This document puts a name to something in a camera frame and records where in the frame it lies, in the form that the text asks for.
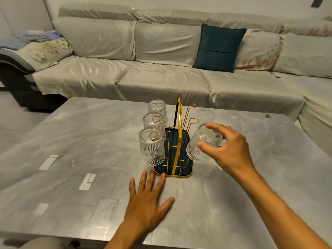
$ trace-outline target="right hand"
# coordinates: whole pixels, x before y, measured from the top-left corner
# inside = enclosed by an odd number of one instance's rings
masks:
[[[214,159],[235,180],[248,173],[256,172],[246,137],[236,132],[230,126],[209,123],[206,127],[218,131],[227,141],[218,148],[200,142],[197,146],[201,151]]]

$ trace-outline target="blue fabric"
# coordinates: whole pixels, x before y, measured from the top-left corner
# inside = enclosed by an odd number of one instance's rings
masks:
[[[236,54],[246,31],[202,24],[200,46],[193,68],[234,72]]]
[[[44,42],[60,38],[61,34],[58,32],[45,32],[41,34],[18,34],[10,35],[8,37],[0,38],[0,48],[10,50],[19,50],[31,42]]]

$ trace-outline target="sofa seat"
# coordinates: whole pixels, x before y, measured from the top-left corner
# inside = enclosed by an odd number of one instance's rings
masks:
[[[274,73],[305,98],[299,115],[305,133],[332,158],[332,80]]]
[[[304,98],[266,71],[234,73],[72,56],[27,77],[43,94],[175,104],[263,113],[295,121]]]
[[[199,69],[191,67],[133,62],[117,85],[130,101],[162,99],[175,104],[180,97],[183,105],[210,107],[208,83]]]
[[[122,100],[117,82],[132,61],[71,56],[57,65],[26,75],[43,94]]]
[[[204,71],[214,108],[282,113],[295,121],[305,102],[295,89],[267,71]]]

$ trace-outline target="coffee table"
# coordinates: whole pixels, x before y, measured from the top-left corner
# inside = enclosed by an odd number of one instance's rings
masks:
[[[167,110],[172,124],[175,106]],[[147,103],[71,98],[5,152],[1,236],[57,236],[102,248],[123,220],[129,179],[138,183],[149,169],[138,138],[145,113]],[[332,245],[332,160],[284,115],[220,109],[215,115],[215,122],[247,137],[259,173]],[[190,135],[196,129],[192,125]],[[160,202],[170,196],[176,198],[171,211],[140,243],[276,248],[250,199],[212,160],[194,163],[189,178],[168,177]]]

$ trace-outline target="left hand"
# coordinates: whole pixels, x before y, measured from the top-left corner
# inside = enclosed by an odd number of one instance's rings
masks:
[[[174,197],[170,197],[158,207],[158,198],[164,186],[166,175],[163,173],[160,176],[159,182],[154,189],[152,189],[154,182],[154,168],[151,169],[145,185],[146,176],[147,171],[144,170],[139,181],[137,193],[135,190],[135,180],[133,178],[130,179],[130,198],[124,216],[124,222],[137,228],[140,235],[155,228],[170,210],[175,201]]]

